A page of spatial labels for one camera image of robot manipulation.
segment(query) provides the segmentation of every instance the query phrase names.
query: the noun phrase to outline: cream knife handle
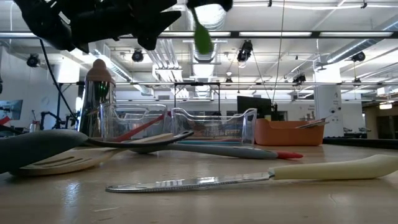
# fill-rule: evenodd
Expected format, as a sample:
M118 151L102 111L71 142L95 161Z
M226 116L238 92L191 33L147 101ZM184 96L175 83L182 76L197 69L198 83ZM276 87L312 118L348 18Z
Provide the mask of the cream knife handle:
M346 162L290 165L269 169L275 180L318 179L347 180L373 179L398 170L398 157L375 155L365 159Z

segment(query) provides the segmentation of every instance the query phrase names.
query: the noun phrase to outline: table surface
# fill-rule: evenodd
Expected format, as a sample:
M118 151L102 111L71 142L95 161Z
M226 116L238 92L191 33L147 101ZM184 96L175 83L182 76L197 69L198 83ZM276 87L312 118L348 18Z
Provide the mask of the table surface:
M324 145L267 147L297 161L189 152L122 152L71 174L0 175L0 223L397 223L398 172L374 180L288 180L154 194L105 192L107 185L263 172L268 167L362 159L398 151Z

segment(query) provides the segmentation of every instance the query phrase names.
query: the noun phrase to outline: cable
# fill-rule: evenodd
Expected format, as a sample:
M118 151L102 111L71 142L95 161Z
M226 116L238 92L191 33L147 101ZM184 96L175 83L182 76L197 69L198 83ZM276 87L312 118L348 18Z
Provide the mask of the cable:
M266 90L268 99L270 99L270 98L269 98L268 91L267 91L266 84L264 83L264 80L262 79L262 75L261 75L261 72L260 72L259 64L257 63L257 59L256 59L256 55L254 54L254 50L252 50L252 52L253 52L254 61L255 61L256 65L257 65L257 70L259 71L259 76L260 76L260 78L261 78L261 83L262 83L262 85L264 86L264 89Z
M275 78L274 94L273 94L273 96L272 96L272 101L271 101L272 104L274 104L274 98L275 98L275 92L276 92L276 84L277 84L277 82L278 82L278 76L279 76L280 52L282 51L282 36L283 36L284 21L285 21L285 2L286 2L286 0L284 0L283 10L282 10L282 27L280 28L278 65L277 65L277 68L276 68L276 78Z
M63 102L67 106L70 115L73 117L73 119L75 119L75 121L77 121L77 117L75 116L75 114L72 111L72 109L70 109L69 104L68 104L67 100L65 99L65 97L64 97L64 95L62 93L62 90L59 87L59 85L58 85L58 83L57 83L57 81L56 81L56 79L54 77L54 74L52 73L52 69L51 69L51 66L50 66L49 58L47 57L47 52L45 51L43 40L42 39L39 39L39 40L40 40L40 45L42 46L42 51L43 51L43 54L44 54L45 63L47 64L47 68L48 68L48 70L50 72L51 79L54 82L55 87L57 87L58 94L61 96Z

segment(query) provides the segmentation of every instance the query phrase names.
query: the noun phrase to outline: ceiling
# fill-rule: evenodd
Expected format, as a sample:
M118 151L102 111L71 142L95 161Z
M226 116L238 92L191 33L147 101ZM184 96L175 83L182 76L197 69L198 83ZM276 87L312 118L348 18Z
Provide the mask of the ceiling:
M273 6L267 7L268 1L234 1L234 7L226 14L222 30L281 30L282 14L283 30L374 30L377 27L396 17L398 21L398 2L396 0L373 0L367 1L368 7L361 9L362 1L358 0L288 0L285 9L281 7L283 1L273 0ZM319 7L339 6L341 9L314 10ZM371 7L371 6L394 6L394 7ZM187 13L182 12L182 17L171 25L170 30L188 30L190 27ZM0 0L0 30L3 31L29 31L21 17L17 5L11 1ZM297 72L291 73L294 68L302 65L307 81L312 80L312 61L317 55L327 55L354 41L353 39L319 39L318 48L316 39L252 39L253 54L247 65L238 70L236 53L243 43L243 39L222 39L219 44L215 71L209 81L219 80L223 82L226 72L232 72L234 82L258 82L262 75L264 81L292 81ZM179 65L182 67L183 78L195 78L192 72L192 45L183 43L181 39L172 39L174 51ZM38 40L12 40L12 48L15 53L25 55L30 52L40 53ZM152 72L152 61L144 51L144 61L134 63L131 55L134 49L141 46L134 39L122 39L120 41L106 40L106 45L111 49L111 58L119 62L123 68L130 72L135 81L154 82ZM356 64L356 74L362 75L378 71L388 65L397 62L398 40L389 39L373 45L366 50L366 60ZM50 51L50 59L57 63L63 55L56 50ZM339 63L341 67L341 78L343 81L354 79L352 62ZM369 79L367 82L380 82L385 79L397 77L397 69L381 72ZM373 90L369 86L364 90Z

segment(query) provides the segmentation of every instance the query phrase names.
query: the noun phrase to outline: knife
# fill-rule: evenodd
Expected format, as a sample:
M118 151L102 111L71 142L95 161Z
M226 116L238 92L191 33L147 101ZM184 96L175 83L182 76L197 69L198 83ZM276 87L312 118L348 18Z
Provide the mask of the knife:
M318 179L354 180L374 179L398 170L398 157L374 155L365 159L346 162L326 162L270 168L268 172L241 174L235 176L201 177L158 181L151 184L124 184L109 186L105 191L117 193L164 192L214 187L228 184L242 184L269 180Z

